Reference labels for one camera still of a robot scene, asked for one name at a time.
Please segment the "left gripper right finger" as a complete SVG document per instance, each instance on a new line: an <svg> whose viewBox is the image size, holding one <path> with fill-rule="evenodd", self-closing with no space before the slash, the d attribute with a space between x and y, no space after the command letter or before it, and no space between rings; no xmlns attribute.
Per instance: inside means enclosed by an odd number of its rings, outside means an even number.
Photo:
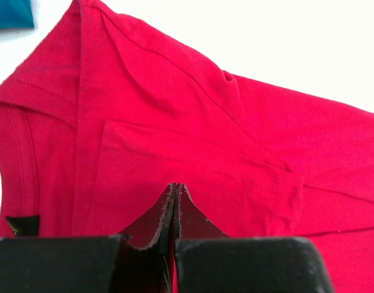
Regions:
<svg viewBox="0 0 374 293"><path fill-rule="evenodd" d="M323 259L302 237L231 238L174 185L179 292L334 292Z"/></svg>

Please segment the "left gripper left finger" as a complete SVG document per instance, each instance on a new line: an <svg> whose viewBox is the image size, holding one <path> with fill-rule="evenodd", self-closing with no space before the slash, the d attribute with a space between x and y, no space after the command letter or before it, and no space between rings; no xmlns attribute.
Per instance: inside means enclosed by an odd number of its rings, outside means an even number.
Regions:
<svg viewBox="0 0 374 293"><path fill-rule="evenodd" d="M0 292L171 292L170 184L116 235L39 237L39 216L8 217L0 238Z"/></svg>

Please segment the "crimson t-shirt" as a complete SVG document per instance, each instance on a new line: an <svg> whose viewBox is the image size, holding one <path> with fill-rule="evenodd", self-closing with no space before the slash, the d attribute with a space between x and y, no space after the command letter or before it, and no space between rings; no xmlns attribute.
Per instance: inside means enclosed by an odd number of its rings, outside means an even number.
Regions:
<svg viewBox="0 0 374 293"><path fill-rule="evenodd" d="M304 236L374 292L374 114L236 76L101 1L73 1L0 85L0 237L107 235L169 183L226 234Z"/></svg>

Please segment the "blue folded t-shirt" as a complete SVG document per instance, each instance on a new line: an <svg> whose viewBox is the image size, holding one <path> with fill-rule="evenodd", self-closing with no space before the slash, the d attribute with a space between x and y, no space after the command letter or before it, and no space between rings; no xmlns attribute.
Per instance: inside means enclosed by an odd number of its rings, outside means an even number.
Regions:
<svg viewBox="0 0 374 293"><path fill-rule="evenodd" d="M34 28L30 0L0 0L0 29Z"/></svg>

